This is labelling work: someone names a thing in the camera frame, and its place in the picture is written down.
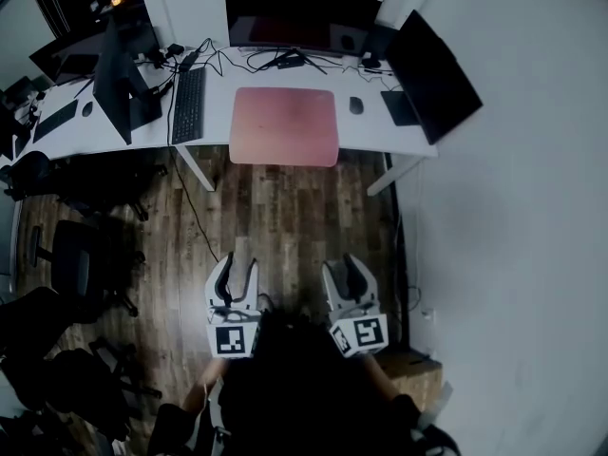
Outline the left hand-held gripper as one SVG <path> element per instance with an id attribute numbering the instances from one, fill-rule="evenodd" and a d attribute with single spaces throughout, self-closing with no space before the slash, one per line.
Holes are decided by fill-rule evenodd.
<path id="1" fill-rule="evenodd" d="M 250 358 L 257 342 L 260 309 L 258 308 L 258 262 L 254 258 L 247 270 L 243 295 L 231 307 L 233 297 L 228 281 L 234 259 L 230 252 L 208 276 L 204 293 L 208 305 L 207 337 L 215 358 Z"/>

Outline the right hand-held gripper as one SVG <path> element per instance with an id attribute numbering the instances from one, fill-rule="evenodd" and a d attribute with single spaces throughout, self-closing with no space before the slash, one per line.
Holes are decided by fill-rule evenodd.
<path id="1" fill-rule="evenodd" d="M 378 293 L 376 278 L 358 257 L 346 253 L 343 261 L 345 266 L 339 261 L 325 261 L 321 267 L 331 310 L 329 333 L 343 357 L 375 354 L 389 344 L 387 316 L 374 301 Z M 343 309 L 346 294 L 357 304 Z"/>

